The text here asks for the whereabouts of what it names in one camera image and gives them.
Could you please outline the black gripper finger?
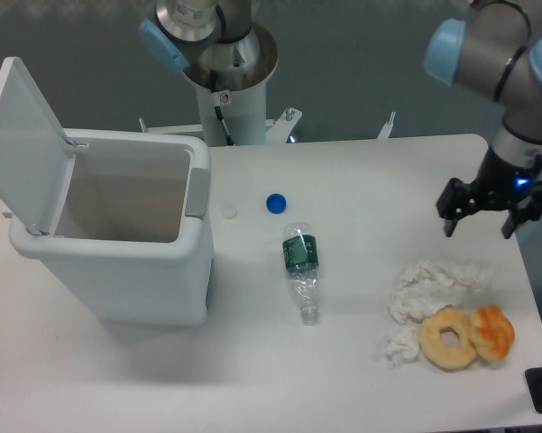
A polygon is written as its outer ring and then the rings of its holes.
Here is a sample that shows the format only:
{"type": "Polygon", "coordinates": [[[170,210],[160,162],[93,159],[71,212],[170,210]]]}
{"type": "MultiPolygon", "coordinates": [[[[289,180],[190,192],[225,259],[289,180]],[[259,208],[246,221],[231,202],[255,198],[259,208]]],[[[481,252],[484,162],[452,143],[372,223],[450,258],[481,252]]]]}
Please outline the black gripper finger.
{"type": "Polygon", "coordinates": [[[524,204],[513,203],[509,215],[501,228],[505,239],[510,239],[516,229],[528,222],[538,221],[542,216],[542,180],[538,180],[531,188],[524,204]]]}
{"type": "Polygon", "coordinates": [[[436,209],[444,220],[444,233],[451,237],[458,222],[476,211],[472,183],[464,183],[458,178],[450,179],[440,194],[436,209]]]}

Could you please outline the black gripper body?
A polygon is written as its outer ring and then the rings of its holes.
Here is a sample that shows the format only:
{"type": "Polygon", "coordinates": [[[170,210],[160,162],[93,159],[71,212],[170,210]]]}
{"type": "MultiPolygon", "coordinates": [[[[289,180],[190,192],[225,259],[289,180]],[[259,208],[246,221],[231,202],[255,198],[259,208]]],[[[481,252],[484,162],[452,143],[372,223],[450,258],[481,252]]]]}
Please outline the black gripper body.
{"type": "Polygon", "coordinates": [[[490,148],[472,182],[475,213],[509,210],[513,203],[524,204],[541,171],[541,154],[532,158],[528,167],[523,167],[505,161],[490,148]]]}

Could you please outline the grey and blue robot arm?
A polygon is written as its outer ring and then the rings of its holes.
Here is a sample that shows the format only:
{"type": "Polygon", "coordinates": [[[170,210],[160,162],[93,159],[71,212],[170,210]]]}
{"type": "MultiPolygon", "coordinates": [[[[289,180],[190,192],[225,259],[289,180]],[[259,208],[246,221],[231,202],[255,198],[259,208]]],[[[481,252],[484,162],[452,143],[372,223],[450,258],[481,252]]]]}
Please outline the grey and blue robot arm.
{"type": "MultiPolygon", "coordinates": [[[[542,1],[474,1],[467,23],[447,20],[430,39],[426,73],[504,107],[501,127],[471,182],[451,179],[436,208],[451,235],[481,211],[504,211],[501,229],[542,216],[542,1]]],[[[266,83],[276,68],[276,43],[252,18],[248,1],[160,1],[139,35],[164,68],[197,91],[204,140],[212,146],[285,143],[300,119],[287,109],[266,117],[266,83]]]]}

